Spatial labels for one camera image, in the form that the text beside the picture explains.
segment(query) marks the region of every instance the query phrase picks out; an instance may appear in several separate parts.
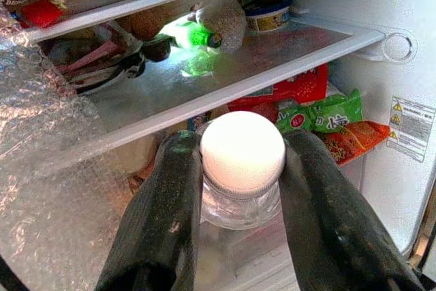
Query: white jar lid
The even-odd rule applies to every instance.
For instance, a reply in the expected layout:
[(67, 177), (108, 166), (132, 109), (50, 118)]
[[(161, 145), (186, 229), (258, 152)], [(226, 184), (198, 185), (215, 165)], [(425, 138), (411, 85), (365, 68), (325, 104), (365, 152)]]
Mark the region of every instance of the white jar lid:
[(279, 130), (253, 112), (230, 112), (212, 121), (204, 131), (200, 151), (211, 182), (242, 198), (266, 191), (285, 163)]

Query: green package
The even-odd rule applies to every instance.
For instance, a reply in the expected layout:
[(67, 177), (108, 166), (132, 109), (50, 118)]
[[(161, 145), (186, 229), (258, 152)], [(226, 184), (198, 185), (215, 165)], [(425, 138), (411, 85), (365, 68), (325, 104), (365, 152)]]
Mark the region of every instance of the green package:
[(292, 106), (287, 107), (279, 112), (279, 120), (275, 126), (280, 133), (288, 133), (297, 129), (306, 129), (311, 131), (312, 119), (309, 107)]
[(337, 132), (348, 123), (363, 120), (358, 90), (354, 90), (349, 97), (331, 95), (311, 105), (309, 110), (313, 122), (312, 130), (317, 132)]
[(280, 110), (276, 127), (282, 134), (297, 129), (328, 133), (340, 131), (348, 123), (361, 120), (360, 93), (354, 90), (349, 97), (331, 95), (310, 106), (290, 106)]

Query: plastic bag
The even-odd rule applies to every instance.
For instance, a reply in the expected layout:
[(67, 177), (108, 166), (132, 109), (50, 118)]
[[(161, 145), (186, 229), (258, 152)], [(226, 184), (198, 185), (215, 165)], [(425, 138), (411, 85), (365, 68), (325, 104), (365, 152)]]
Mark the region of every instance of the plastic bag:
[(389, 136), (387, 125), (371, 121), (350, 123), (340, 132), (316, 133), (338, 163), (346, 164), (363, 155)]
[(361, 120), (363, 116), (360, 93), (354, 90), (349, 97), (336, 94), (310, 106), (281, 109), (276, 126), (282, 134), (296, 129), (337, 132), (347, 124)]
[(229, 106), (254, 106), (293, 99), (299, 104), (324, 99), (328, 84), (328, 64), (276, 83), (251, 95), (234, 100)]
[(1, 256), (32, 291), (92, 291), (131, 192), (114, 153), (59, 167), (97, 110), (1, 5), (0, 36)]
[(274, 103), (263, 103), (254, 106), (229, 106), (229, 110), (231, 112), (255, 112), (268, 119), (271, 123), (275, 123), (279, 115), (279, 109)]
[(243, 45), (247, 19), (237, 0), (212, 0), (196, 12), (196, 20), (221, 35), (222, 52), (231, 54)]

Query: bubble wrap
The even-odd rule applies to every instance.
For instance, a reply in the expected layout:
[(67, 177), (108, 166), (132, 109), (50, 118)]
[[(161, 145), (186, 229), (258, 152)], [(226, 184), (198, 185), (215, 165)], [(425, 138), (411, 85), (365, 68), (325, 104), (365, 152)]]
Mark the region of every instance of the bubble wrap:
[(0, 254), (32, 291), (92, 290), (131, 198), (113, 153), (41, 172), (104, 133), (0, 4)]

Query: glass jar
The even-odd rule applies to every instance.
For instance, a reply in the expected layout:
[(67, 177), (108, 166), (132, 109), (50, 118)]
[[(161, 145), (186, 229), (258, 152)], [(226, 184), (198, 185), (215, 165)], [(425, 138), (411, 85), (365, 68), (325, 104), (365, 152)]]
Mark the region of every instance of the glass jar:
[(281, 210), (277, 179), (285, 145), (277, 128), (252, 112), (231, 112), (202, 133), (202, 218), (233, 230), (261, 226)]

